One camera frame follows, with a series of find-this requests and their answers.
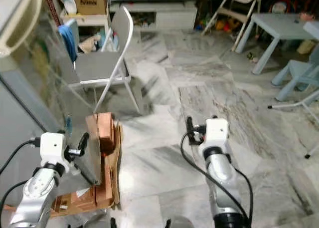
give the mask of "marble floor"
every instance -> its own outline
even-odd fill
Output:
[[[121,205],[111,210],[119,228],[163,228],[173,215],[187,217],[196,228],[214,227],[206,180],[179,152],[189,115],[194,124],[212,115],[228,120],[232,160],[253,186],[253,228],[318,227],[319,152],[309,160],[304,154],[318,143],[319,126],[300,108],[267,109],[280,91],[270,81],[289,57],[276,51],[255,76],[246,55],[259,56],[262,46],[251,41],[236,54],[232,44],[224,33],[134,34],[126,61],[144,112],[136,113],[122,86],[112,87],[103,105],[124,129]],[[289,101],[307,92],[294,92]],[[311,108],[319,111],[315,103]],[[239,190],[248,210],[242,179]]]

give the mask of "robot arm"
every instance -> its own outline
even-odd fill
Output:
[[[63,174],[80,173],[67,154],[81,155],[89,135],[82,138],[81,150],[69,149],[65,136],[59,133],[44,133],[40,140],[41,165],[35,175],[23,187],[23,197],[10,222],[9,228],[44,228],[50,217],[50,209],[57,197],[57,189]]]
[[[206,126],[192,126],[191,118],[187,119],[187,132],[191,145],[199,145],[198,152],[206,163],[207,173],[238,203],[240,194],[237,189],[237,173],[231,165],[228,154],[228,122],[225,119],[207,119]],[[247,220],[235,202],[217,185],[213,185],[212,204],[216,228],[246,228]]]

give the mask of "white tv stand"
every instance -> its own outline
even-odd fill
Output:
[[[154,12],[156,14],[155,24],[148,27],[134,26],[136,31],[156,31],[164,29],[193,29],[197,8],[195,1],[185,2],[113,2],[109,11],[116,12],[124,5],[130,12]]]

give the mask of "black cable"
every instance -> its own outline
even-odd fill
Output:
[[[23,143],[21,143],[13,152],[12,154],[9,156],[9,158],[7,159],[7,161],[5,162],[5,164],[1,167],[0,169],[0,175],[1,173],[4,171],[4,169],[7,167],[7,165],[9,164],[9,162],[12,160],[12,158],[15,156],[15,154],[23,147],[25,146],[26,144],[32,144],[33,143],[33,140],[28,140],[28,141],[25,141]]]
[[[13,189],[15,189],[15,188],[17,188],[17,187],[19,187],[19,186],[25,184],[26,182],[27,182],[27,180],[15,184],[15,185],[12,186],[9,190],[7,190],[6,193],[4,194],[4,196],[2,197],[2,200],[1,200],[1,203],[0,203],[0,228],[2,228],[2,226],[1,226],[1,215],[2,215],[3,208],[4,208],[4,202],[5,202],[6,198],[7,198],[7,196],[10,194],[10,192],[11,192]]]
[[[196,165],[193,161],[191,161],[185,154],[185,151],[183,149],[183,144],[184,144],[184,140],[186,138],[186,136],[188,135],[188,133],[186,132],[180,142],[180,152],[182,154],[182,156],[184,157],[184,159],[192,166],[194,167],[196,170],[198,170],[199,172],[201,172],[204,176],[206,176],[211,182],[213,182],[218,188],[220,188],[226,195],[229,196],[229,198],[236,204],[236,206],[240,209],[244,219],[246,220],[247,224],[249,225],[249,227],[251,227],[250,224],[250,220],[247,217],[247,214],[244,210],[244,208],[240,205],[240,203],[236,200],[236,198],[234,198],[221,184],[219,184],[215,179],[213,179],[207,172],[203,171],[198,165]]]
[[[250,226],[251,226],[251,224],[252,224],[252,221],[253,221],[253,209],[254,209],[254,199],[253,199],[253,197],[254,197],[254,194],[253,194],[253,188],[252,188],[252,186],[251,186],[251,184],[250,184],[250,181],[249,181],[249,179],[247,178],[247,176],[244,174],[244,173],[242,173],[241,171],[239,171],[237,168],[235,168],[235,170],[237,171],[237,173],[239,173],[240,175],[242,175],[244,178],[245,178],[245,180],[246,180],[246,182],[247,182],[247,185],[248,185],[248,187],[249,187],[249,200],[250,200],[250,204],[249,204],[249,224],[250,224]]]

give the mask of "cardboard box on shelf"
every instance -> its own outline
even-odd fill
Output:
[[[106,0],[75,0],[75,3],[82,15],[106,14]]]

